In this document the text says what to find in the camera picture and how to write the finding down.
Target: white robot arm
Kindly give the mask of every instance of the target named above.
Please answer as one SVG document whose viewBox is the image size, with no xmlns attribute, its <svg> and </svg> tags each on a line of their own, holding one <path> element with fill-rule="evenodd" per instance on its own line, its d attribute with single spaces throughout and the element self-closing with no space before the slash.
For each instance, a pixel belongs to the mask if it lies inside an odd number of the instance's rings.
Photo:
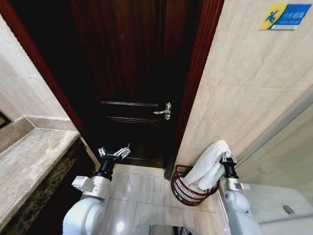
<svg viewBox="0 0 313 235">
<path fill-rule="evenodd" d="M 63 220 L 63 235 L 99 234 L 113 174 L 114 164 L 110 165 L 109 161 L 120 157 L 124 159 L 130 152 L 129 145 L 112 154 L 107 154 L 104 148 L 99 148 L 100 156 L 104 159 L 99 171 L 92 178 L 76 176 L 72 185 L 88 198 L 80 200 L 67 212 Z"/>
</svg>

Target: doorway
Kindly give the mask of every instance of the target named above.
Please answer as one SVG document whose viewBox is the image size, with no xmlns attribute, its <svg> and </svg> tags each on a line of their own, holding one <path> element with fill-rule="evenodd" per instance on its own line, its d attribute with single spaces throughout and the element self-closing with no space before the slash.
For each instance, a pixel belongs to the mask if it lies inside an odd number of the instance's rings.
<svg viewBox="0 0 313 235">
<path fill-rule="evenodd" d="M 3 1 L 0 11 L 94 154 L 169 178 L 223 1 Z M 155 114 L 171 104 L 169 118 Z"/>
</svg>

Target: sign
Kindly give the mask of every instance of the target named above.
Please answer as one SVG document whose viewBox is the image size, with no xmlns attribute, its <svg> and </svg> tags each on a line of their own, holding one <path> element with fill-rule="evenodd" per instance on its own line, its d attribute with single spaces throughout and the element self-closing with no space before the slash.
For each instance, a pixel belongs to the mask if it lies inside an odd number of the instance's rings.
<svg viewBox="0 0 313 235">
<path fill-rule="evenodd" d="M 260 30 L 295 30 L 312 4 L 273 4 Z"/>
</svg>

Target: red wire basket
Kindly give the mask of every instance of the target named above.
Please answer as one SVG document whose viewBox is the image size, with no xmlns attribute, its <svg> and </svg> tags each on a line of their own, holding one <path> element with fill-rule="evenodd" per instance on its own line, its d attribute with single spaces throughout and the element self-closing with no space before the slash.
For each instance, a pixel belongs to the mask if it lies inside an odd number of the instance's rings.
<svg viewBox="0 0 313 235">
<path fill-rule="evenodd" d="M 191 166 L 177 165 L 172 177 L 171 188 L 173 194 L 180 202 L 187 206 L 196 206 L 219 189 L 220 181 L 213 188 L 207 189 L 205 193 L 192 191 L 180 179 L 181 177 L 185 177 L 191 169 Z"/>
</svg>

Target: tile floor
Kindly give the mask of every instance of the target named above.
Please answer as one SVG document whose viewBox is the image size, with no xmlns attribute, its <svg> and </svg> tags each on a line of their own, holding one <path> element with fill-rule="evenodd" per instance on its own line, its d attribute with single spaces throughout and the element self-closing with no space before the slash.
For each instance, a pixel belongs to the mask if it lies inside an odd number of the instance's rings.
<svg viewBox="0 0 313 235">
<path fill-rule="evenodd" d="M 128 235 L 143 224 L 176 225 L 202 235 L 222 235 L 212 199 L 196 207 L 180 203 L 163 177 L 115 172 L 102 235 Z"/>
</svg>

